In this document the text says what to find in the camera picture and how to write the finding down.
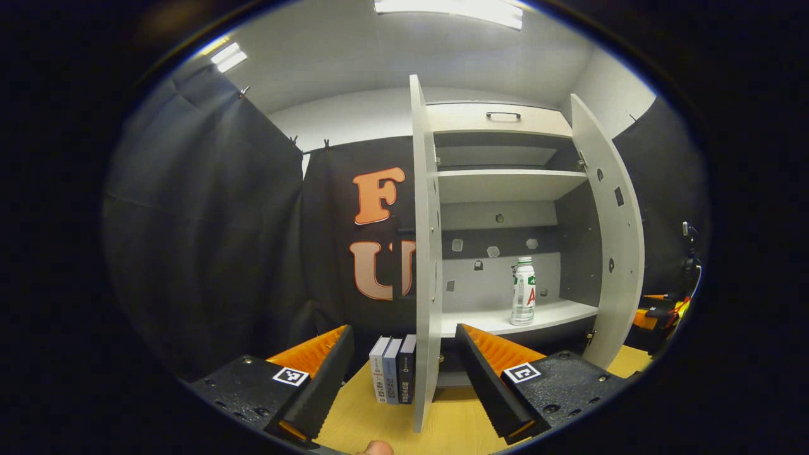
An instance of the book spine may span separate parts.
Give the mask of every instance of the book spine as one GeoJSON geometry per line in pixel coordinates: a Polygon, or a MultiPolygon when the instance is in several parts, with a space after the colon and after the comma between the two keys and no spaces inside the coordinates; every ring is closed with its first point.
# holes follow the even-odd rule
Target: book spine
{"type": "Polygon", "coordinates": [[[383,359],[385,371],[385,396],[389,405],[399,404],[399,394],[396,386],[396,357],[383,359]]]}
{"type": "Polygon", "coordinates": [[[399,360],[399,403],[413,403],[413,353],[402,352],[399,360]]]}
{"type": "Polygon", "coordinates": [[[385,398],[385,377],[382,365],[382,355],[368,355],[371,361],[371,380],[374,382],[374,393],[376,394],[376,401],[384,403],[387,401],[385,398]]]}

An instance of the white ceiling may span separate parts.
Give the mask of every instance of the white ceiling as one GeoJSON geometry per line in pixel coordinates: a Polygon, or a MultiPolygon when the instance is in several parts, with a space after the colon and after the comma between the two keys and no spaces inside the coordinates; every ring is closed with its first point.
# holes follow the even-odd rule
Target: white ceiling
{"type": "Polygon", "coordinates": [[[374,0],[302,0],[231,33],[248,60],[229,70],[270,114],[313,100],[407,87],[491,91],[558,106],[593,44],[546,15],[525,10],[523,29],[477,19],[377,15],[374,0]]]}

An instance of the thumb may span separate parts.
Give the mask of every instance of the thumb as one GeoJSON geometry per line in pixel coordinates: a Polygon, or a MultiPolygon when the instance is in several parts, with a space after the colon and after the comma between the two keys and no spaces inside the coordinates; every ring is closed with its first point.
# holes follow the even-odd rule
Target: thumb
{"type": "Polygon", "coordinates": [[[383,440],[373,440],[368,443],[364,452],[357,455],[393,455],[393,447],[383,440]]]}

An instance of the orange letter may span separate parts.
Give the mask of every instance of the orange letter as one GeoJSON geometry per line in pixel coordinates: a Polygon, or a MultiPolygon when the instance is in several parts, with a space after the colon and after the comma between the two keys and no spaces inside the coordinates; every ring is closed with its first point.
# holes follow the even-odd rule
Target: orange letter
{"type": "Polygon", "coordinates": [[[391,212],[382,208],[382,199],[389,206],[396,202],[396,186],[390,180],[405,181],[405,172],[400,168],[390,168],[362,174],[352,180],[359,192],[359,213],[354,217],[356,224],[377,223],[391,216],[391,212]],[[380,188],[379,183],[383,180],[387,181],[380,188]]]}
{"type": "MultiPolygon", "coordinates": [[[[388,244],[393,251],[393,244],[388,244]]],[[[413,285],[413,253],[416,252],[416,242],[402,240],[402,295],[406,296],[413,285]]]]}
{"type": "Polygon", "coordinates": [[[376,254],[382,247],[376,242],[354,242],[349,250],[354,255],[357,289],[374,300],[393,300],[393,286],[383,286],[376,281],[376,254]]]}

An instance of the black book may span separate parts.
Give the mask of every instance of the black book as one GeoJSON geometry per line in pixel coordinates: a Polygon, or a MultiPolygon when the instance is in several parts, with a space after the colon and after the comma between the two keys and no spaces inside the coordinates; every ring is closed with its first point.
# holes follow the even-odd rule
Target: black book
{"type": "Polygon", "coordinates": [[[416,368],[416,335],[404,337],[399,354],[396,356],[396,366],[399,374],[399,403],[413,403],[413,370],[416,368]]]}

